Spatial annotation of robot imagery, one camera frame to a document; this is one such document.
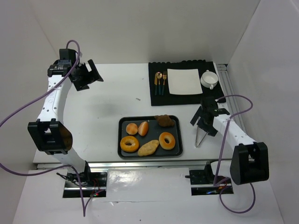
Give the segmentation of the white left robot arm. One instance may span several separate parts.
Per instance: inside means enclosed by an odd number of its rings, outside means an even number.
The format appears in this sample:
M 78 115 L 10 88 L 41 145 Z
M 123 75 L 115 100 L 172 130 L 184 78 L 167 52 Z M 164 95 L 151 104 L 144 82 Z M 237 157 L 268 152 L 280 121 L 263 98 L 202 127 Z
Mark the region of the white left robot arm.
M 57 60 L 48 69 L 48 84 L 51 93 L 45 98 L 43 108 L 34 122 L 29 122 L 28 132 L 37 149 L 68 166 L 66 179 L 88 182 L 91 180 L 88 163 L 73 149 L 73 137 L 64 126 L 64 107 L 72 85 L 76 90 L 86 90 L 95 81 L 103 81 L 92 59 L 71 70 L 71 60 Z

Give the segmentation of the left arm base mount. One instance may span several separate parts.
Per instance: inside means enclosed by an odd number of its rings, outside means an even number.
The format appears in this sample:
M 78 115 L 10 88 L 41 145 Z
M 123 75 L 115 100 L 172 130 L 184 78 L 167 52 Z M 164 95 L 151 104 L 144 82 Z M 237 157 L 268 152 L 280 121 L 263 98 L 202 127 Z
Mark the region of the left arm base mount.
M 56 173 L 65 180 L 63 198 L 80 198 L 79 183 L 73 174 L 66 175 Z M 89 179 L 80 176 L 82 193 L 84 198 L 106 197 L 107 194 L 107 171 L 91 172 Z

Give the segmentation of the orange bread roll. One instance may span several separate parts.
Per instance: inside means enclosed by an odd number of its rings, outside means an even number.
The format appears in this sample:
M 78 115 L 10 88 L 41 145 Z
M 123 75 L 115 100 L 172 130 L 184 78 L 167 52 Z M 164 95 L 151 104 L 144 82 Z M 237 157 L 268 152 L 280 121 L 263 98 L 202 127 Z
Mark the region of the orange bread roll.
M 138 127 L 138 133 L 140 136 L 145 136 L 149 130 L 149 124 L 147 121 L 142 122 Z

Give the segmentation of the metal tongs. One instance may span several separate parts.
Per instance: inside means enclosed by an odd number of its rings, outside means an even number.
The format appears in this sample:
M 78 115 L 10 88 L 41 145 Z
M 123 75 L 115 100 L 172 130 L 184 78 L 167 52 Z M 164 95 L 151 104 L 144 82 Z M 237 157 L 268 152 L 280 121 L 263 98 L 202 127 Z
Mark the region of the metal tongs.
M 202 129 L 200 129 L 199 127 L 197 127 L 196 129 L 196 137 L 195 137 L 195 147 L 199 148 L 202 141 L 204 140 L 204 138 L 206 137 L 207 133 L 205 131 L 203 131 Z

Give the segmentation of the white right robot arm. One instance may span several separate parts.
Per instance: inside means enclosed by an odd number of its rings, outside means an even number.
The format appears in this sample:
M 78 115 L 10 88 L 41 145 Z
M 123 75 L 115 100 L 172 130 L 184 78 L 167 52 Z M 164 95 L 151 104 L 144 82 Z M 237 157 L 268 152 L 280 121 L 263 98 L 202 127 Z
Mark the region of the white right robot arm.
M 269 156 L 265 143 L 257 142 L 249 137 L 233 120 L 233 117 L 253 108 L 253 103 L 247 97 L 241 96 L 250 103 L 250 107 L 242 112 L 230 114 L 227 109 L 219 108 L 214 97 L 201 99 L 200 107 L 196 111 L 191 125 L 197 125 L 205 135 L 222 135 L 220 155 L 214 174 L 213 185 L 220 184 L 218 174 L 220 170 L 224 146 L 228 144 L 233 149 L 233 156 L 229 165 L 229 178 L 237 185 L 262 182 L 269 179 Z

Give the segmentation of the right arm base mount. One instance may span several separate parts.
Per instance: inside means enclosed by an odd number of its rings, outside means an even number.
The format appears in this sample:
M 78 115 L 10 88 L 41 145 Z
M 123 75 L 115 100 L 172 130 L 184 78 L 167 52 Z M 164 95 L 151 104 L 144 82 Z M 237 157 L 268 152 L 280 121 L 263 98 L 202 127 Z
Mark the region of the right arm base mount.
M 234 193 L 230 180 L 224 181 L 219 186 L 213 185 L 214 175 L 209 164 L 201 169 L 189 170 L 185 178 L 190 181 L 192 196 L 219 195 L 221 192 L 223 194 Z

